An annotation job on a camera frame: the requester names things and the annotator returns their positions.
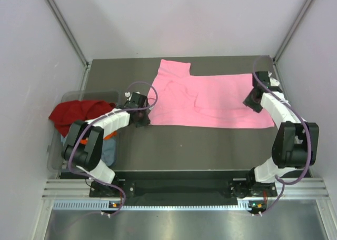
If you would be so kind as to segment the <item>pink t shirt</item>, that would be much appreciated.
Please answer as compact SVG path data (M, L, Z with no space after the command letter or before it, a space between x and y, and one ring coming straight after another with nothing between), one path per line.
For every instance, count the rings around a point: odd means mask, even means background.
M251 74L193 76L190 63L162 59L147 95L154 126L264 129L274 127L266 110L244 105Z

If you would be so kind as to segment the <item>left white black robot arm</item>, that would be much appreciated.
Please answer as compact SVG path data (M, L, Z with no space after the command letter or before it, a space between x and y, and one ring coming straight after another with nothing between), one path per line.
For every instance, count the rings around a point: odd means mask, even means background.
M103 140L119 129L150 124L148 109L115 108L95 119L75 121L65 139L62 157L67 161L71 173L91 178L101 184L101 190L108 196L125 192L116 181L115 172L101 159Z

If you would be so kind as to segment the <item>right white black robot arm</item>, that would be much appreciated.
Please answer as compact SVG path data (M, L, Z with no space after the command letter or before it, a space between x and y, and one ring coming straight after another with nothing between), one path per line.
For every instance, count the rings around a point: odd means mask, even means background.
M263 164L251 169L246 176L246 190L256 196L263 191L276 192L275 181L278 177L297 169L308 170L316 162L319 140L319 126L308 123L285 105L284 94L278 89L272 94L260 88L251 90L244 105L256 112L266 110L277 126L277 134L272 146L271 157Z

